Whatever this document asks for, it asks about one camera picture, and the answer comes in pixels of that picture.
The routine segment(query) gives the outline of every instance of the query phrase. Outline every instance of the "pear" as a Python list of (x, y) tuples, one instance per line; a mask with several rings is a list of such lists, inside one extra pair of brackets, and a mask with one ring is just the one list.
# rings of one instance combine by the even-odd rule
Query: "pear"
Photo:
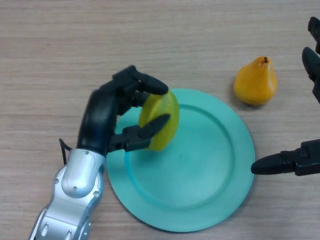
[(243, 66), (235, 77), (233, 90), (240, 101), (246, 104), (267, 103), (277, 91), (277, 76), (271, 59), (259, 56)]

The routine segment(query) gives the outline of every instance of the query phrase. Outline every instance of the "wood grain surface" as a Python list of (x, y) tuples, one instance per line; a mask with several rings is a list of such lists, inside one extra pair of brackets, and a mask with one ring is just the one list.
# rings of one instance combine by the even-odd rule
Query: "wood grain surface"
[[(319, 138), (320, 105), (304, 70), (319, 0), (0, 0), (0, 240), (27, 239), (75, 146), (91, 91), (134, 64), (171, 88), (226, 102), (252, 134), (256, 157)], [(266, 55), (278, 92), (253, 109), (233, 95), (244, 64)], [(241, 208), (195, 233), (150, 228), (105, 177), (90, 240), (309, 240), (320, 235), (320, 175), (258, 176)]]

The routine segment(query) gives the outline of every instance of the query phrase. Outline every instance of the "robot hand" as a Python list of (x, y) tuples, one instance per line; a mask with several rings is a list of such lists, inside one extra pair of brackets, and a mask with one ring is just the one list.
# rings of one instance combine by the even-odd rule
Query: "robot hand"
[[(320, 54), (320, 20), (310, 18), (308, 30), (317, 41), (315, 51)], [(313, 81), (313, 95), (320, 103), (320, 57), (309, 47), (302, 51), (302, 62), (310, 80)], [(292, 151), (263, 157), (251, 166), (256, 175), (273, 175), (294, 172), (297, 176), (320, 173), (320, 139), (301, 143), (301, 147)]]
[[(52, 183), (50, 203), (40, 212), (28, 240), (87, 240), (91, 215), (104, 192), (106, 156), (116, 150), (147, 148), (170, 118), (161, 115), (144, 127), (129, 126), (115, 134), (117, 116), (142, 107), (149, 94), (169, 88), (131, 65), (92, 92), (79, 129), (75, 149), (60, 139), (64, 166)], [(68, 161), (65, 149), (70, 151)]]

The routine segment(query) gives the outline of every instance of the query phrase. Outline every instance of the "plate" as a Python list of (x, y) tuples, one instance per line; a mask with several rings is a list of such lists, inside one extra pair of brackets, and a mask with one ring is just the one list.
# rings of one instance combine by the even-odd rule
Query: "plate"
[[(152, 227), (194, 232), (228, 218), (245, 200), (255, 150), (241, 118), (207, 93), (172, 89), (180, 108), (173, 140), (161, 152), (107, 155), (111, 186), (124, 207)], [(140, 108), (118, 121), (116, 133), (138, 123)]]

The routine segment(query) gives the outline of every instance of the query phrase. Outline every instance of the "black robotic finger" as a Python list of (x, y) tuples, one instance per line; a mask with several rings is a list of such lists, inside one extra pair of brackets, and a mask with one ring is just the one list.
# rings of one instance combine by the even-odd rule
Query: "black robotic finger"
[(155, 95), (164, 95), (169, 91), (169, 87), (159, 79), (141, 72), (134, 72), (133, 76), (138, 78), (140, 85), (138, 91)]
[(320, 103), (320, 57), (310, 47), (305, 47), (302, 51), (302, 62), (309, 79), (314, 83), (312, 93)]
[(320, 54), (320, 20), (312, 16), (308, 23), (308, 31), (316, 41), (316, 53)]
[(151, 139), (154, 137), (158, 132), (161, 131), (161, 129), (164, 128), (164, 126), (167, 124), (167, 122), (170, 119), (170, 114), (162, 114), (155, 119), (148, 122), (144, 127), (142, 127), (138, 135), (142, 139)]
[(297, 176), (320, 173), (320, 139), (305, 141), (292, 151), (263, 157), (251, 166), (256, 175), (274, 175), (294, 172)]
[(169, 114), (163, 114), (147, 123), (144, 127), (134, 125), (124, 128), (121, 134), (111, 137), (108, 152), (111, 153), (117, 150), (130, 152), (148, 148), (152, 137), (163, 129), (169, 119)]

